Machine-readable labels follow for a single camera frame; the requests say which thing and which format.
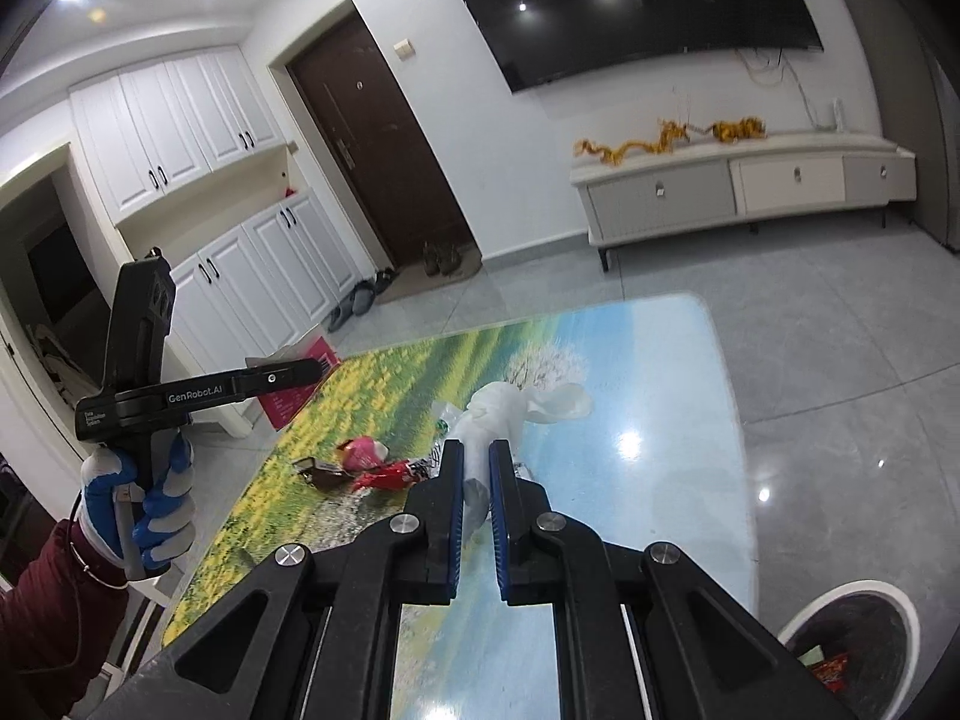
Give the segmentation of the dark red sleeve forearm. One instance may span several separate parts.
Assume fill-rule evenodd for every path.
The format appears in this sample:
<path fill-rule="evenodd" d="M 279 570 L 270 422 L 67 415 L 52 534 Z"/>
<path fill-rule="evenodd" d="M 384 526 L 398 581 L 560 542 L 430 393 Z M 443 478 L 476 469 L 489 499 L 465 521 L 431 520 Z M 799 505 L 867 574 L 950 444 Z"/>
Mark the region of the dark red sleeve forearm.
<path fill-rule="evenodd" d="M 2 595 L 2 715 L 62 718 L 101 672 L 124 621 L 121 567 L 62 520 L 13 589 Z"/>

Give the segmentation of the blue white gloved left hand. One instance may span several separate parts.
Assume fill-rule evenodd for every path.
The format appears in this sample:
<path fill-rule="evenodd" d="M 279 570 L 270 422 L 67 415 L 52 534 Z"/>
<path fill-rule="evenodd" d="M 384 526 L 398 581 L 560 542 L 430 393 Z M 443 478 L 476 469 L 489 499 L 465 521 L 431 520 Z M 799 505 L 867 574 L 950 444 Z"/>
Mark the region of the blue white gloved left hand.
<path fill-rule="evenodd" d="M 121 535 L 137 546 L 146 572 L 166 571 L 194 543 L 194 449 L 181 431 L 167 440 L 166 468 L 137 502 L 142 513 L 127 527 L 117 523 L 114 497 L 119 486 L 135 483 L 132 460 L 101 447 L 83 461 L 80 533 L 99 557 L 119 569 L 125 567 Z"/>

